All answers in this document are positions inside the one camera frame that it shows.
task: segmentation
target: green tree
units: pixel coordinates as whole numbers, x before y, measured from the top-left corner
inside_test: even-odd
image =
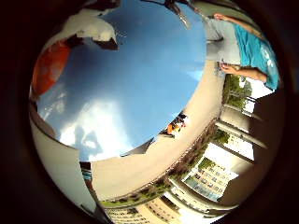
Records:
[[[236,94],[239,95],[244,95],[244,96],[251,96],[252,94],[252,87],[250,82],[245,81],[245,84],[242,87],[240,87],[240,77],[238,76],[233,76],[230,75],[230,81],[229,81],[229,90],[235,92]],[[245,97],[238,97],[238,96],[233,96],[231,95],[227,101],[228,105],[233,105],[238,108],[244,108],[246,106],[246,99]]]
[[[198,169],[205,169],[207,167],[214,167],[216,163],[214,161],[211,161],[207,158],[204,158],[202,162],[198,165]]]
[[[213,140],[221,143],[221,144],[225,144],[228,143],[228,139],[230,138],[230,134],[224,132],[223,130],[218,129],[213,137]]]

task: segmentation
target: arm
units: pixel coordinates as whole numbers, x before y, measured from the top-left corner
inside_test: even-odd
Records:
[[[250,77],[252,79],[259,80],[262,83],[265,83],[267,81],[267,75],[257,68],[240,68],[237,70],[231,65],[226,65],[222,63],[221,70],[228,74],[233,74],[242,77]]]
[[[220,13],[215,13],[214,14],[214,18],[216,20],[229,21],[229,22],[238,24],[239,26],[243,27],[245,30],[247,30],[248,32],[252,33],[253,35],[259,37],[260,39],[264,39],[264,37],[261,34],[261,32],[257,31],[252,26],[248,25],[247,23],[245,23],[243,21],[239,21],[239,20],[237,20],[235,18],[232,18],[232,17],[229,17],[229,16],[224,16],[224,15],[222,15]]]

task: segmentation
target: teal shirt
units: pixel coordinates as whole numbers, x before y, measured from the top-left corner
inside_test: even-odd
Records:
[[[259,68],[267,74],[264,85],[272,91],[276,90],[279,80],[277,60],[269,42],[249,33],[237,24],[234,24],[234,27],[240,49],[240,65]]]

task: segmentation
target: black border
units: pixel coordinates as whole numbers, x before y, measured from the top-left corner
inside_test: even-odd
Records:
[[[27,100],[31,71],[50,30],[77,10],[81,0],[2,3],[1,22],[1,222],[99,223],[57,190],[32,141]],[[287,94],[286,127],[272,169],[245,203],[217,223],[287,223],[298,207],[298,93],[291,75],[299,71],[298,3],[236,1],[266,32],[280,61]]]

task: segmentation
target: gray shorts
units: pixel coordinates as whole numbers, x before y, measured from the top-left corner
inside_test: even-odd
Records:
[[[206,58],[225,63],[240,64],[240,52],[235,28],[228,21],[203,19],[206,31]]]

